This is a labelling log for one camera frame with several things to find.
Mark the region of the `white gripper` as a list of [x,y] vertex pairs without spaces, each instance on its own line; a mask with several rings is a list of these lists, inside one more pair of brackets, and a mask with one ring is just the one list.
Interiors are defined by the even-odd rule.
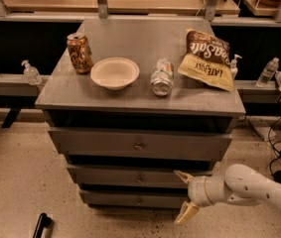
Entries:
[[188,195],[192,202],[184,201],[180,213],[175,219],[176,225],[184,225],[198,212],[199,207],[214,205],[218,202],[226,202],[229,189],[225,185],[223,176],[193,177],[188,173],[174,170],[185,184],[188,184]]

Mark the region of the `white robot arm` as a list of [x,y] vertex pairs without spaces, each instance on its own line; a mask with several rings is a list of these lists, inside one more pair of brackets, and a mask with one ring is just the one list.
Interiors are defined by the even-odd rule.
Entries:
[[281,183],[249,166],[233,164],[222,175],[211,177],[193,177],[181,171],[175,174],[188,186],[190,199],[183,202],[176,225],[186,224],[200,208],[216,203],[252,206],[265,201],[281,210]]

